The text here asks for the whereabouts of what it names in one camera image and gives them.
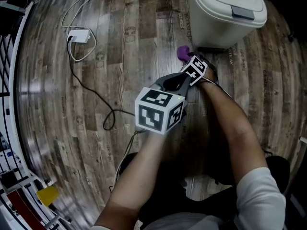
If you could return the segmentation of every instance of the white power adapter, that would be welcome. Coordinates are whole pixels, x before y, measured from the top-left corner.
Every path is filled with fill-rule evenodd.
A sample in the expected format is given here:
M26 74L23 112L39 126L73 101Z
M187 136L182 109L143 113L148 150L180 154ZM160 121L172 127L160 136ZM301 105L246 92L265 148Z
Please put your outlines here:
M67 37L67 41L70 36L72 36L71 39L72 42L83 43L83 44L86 44L89 38L91 37L89 30L71 30Z

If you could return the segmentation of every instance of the black pants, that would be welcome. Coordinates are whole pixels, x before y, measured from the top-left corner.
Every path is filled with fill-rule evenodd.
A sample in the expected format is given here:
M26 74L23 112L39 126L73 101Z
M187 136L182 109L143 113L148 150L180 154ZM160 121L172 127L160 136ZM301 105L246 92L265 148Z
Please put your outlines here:
M132 153L127 156L123 161L119 174L124 171L135 155L136 153ZM186 197L186 190L180 185L177 177L177 167L170 163L162 163L153 194L141 208L139 214L139 219L143 223L142 228L155 220L179 212L213 215L224 221L233 219L237 213L236 187L231 167L229 167L230 161L223 164L224 168L220 170L221 173L212 173L213 178L216 182L233 186L197 202ZM289 162L282 157L271 156L267 158L267 164L280 191L283 193L289 181Z

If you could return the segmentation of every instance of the person's arm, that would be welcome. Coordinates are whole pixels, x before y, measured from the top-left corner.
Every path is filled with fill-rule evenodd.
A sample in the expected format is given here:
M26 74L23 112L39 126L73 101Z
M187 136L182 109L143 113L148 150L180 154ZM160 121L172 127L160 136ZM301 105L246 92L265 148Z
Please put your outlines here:
M141 207L153 193L163 155L165 137L151 133L120 176L95 225L112 230L131 230Z
M213 79L212 70L207 69L206 77ZM267 167L257 136L244 111L234 100L212 83L201 83L201 87L209 96L225 133L232 171L238 184L241 178L253 169Z

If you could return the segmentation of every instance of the gray cloth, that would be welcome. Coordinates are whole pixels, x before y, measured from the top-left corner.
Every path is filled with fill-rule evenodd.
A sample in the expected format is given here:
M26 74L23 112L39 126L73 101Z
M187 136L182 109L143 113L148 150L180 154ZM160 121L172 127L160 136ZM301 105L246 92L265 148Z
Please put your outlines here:
M144 230L218 230L221 224L222 220L214 216L177 213L152 222Z

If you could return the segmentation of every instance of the knee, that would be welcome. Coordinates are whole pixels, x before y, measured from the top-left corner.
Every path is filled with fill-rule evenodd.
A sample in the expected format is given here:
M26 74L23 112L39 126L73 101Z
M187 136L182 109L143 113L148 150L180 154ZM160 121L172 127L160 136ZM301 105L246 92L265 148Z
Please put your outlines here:
M283 193L288 186L290 178L289 161L280 156L267 157L266 161L280 192Z

